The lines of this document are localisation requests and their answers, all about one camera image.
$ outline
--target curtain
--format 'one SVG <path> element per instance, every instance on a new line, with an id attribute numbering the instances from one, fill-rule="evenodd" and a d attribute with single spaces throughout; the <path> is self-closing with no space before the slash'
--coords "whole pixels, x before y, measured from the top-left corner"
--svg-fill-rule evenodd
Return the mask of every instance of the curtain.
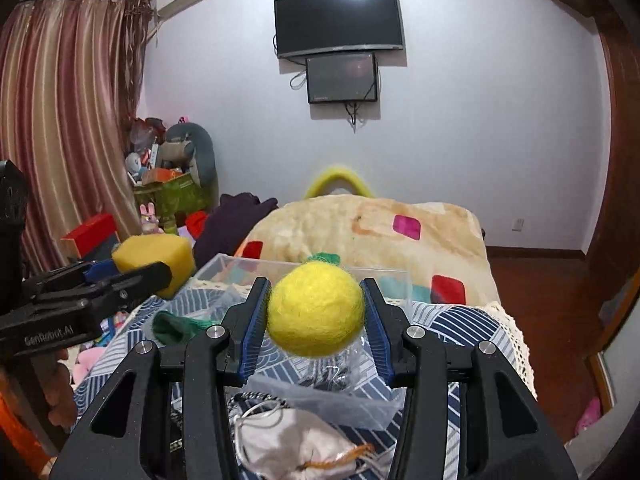
<path id="1" fill-rule="evenodd" d="M 0 31 L 0 158 L 30 184 L 22 243 L 36 272 L 67 264 L 60 237 L 95 214 L 121 239 L 140 231 L 121 149 L 125 6 L 26 2 Z"/>
<path id="2" fill-rule="evenodd" d="M 122 148 L 129 149 L 129 130 L 136 120 L 145 66 L 146 34 L 153 15 L 151 0 L 127 0 L 122 23 L 122 61 L 120 71 L 124 90 Z"/>

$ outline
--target beige blanket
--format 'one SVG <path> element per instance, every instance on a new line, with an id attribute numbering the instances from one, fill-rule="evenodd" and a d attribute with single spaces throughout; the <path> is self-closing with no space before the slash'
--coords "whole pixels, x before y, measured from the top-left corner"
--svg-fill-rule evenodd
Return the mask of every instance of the beige blanket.
<path id="1" fill-rule="evenodd" d="M 349 267 L 408 270 L 414 285 L 431 287 L 436 274 L 455 278 L 466 304 L 498 301 L 478 219 L 451 204 L 321 196 L 270 213 L 236 254 L 251 241 L 263 243 L 261 260 L 304 262 L 333 253 Z"/>

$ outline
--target television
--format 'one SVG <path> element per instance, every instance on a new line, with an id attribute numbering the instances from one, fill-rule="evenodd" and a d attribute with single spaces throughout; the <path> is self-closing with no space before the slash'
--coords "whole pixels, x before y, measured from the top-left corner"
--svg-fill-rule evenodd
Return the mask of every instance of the television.
<path id="1" fill-rule="evenodd" d="M 309 104 L 378 100 L 373 52 L 342 52 L 306 58 Z"/>
<path id="2" fill-rule="evenodd" d="M 403 48 L 398 0 L 275 0 L 278 57 Z"/>

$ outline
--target human hand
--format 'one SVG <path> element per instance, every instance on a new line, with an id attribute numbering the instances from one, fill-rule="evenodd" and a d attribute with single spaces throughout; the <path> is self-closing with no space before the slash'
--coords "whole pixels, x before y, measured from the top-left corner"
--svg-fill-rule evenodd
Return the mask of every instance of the human hand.
<path id="1" fill-rule="evenodd" d="M 56 352 L 56 360 L 69 359 L 67 350 Z M 62 363 L 56 365 L 52 377 L 42 388 L 47 403 L 51 406 L 49 422 L 54 426 L 71 428 L 78 416 L 78 407 L 74 401 L 74 390 L 70 384 L 69 369 Z"/>
<path id="2" fill-rule="evenodd" d="M 61 350 L 55 354 L 56 360 L 66 360 L 69 357 L 67 350 Z M 57 363 L 53 375 L 42 387 L 44 397 L 51 406 L 49 421 L 54 426 L 70 428 L 76 421 L 78 407 L 74 401 L 74 391 L 69 382 L 69 370 L 62 363 Z M 9 409 L 20 418 L 20 403 L 11 391 L 5 370 L 0 367 L 0 395 Z"/>

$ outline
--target green cloth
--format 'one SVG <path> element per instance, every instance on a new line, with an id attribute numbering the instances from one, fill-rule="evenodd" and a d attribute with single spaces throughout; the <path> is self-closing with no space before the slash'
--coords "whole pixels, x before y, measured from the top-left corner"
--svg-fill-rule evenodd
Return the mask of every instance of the green cloth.
<path id="1" fill-rule="evenodd" d="M 175 316 L 162 310 L 155 315 L 151 322 L 151 330 L 163 345 L 177 345 L 187 343 L 193 336 L 215 323 L 210 319 Z"/>
<path id="2" fill-rule="evenodd" d="M 324 262 L 326 264 L 332 264 L 335 266 L 340 266 L 340 256 L 333 253 L 316 253 L 312 256 L 309 256 L 306 259 L 308 262 Z"/>

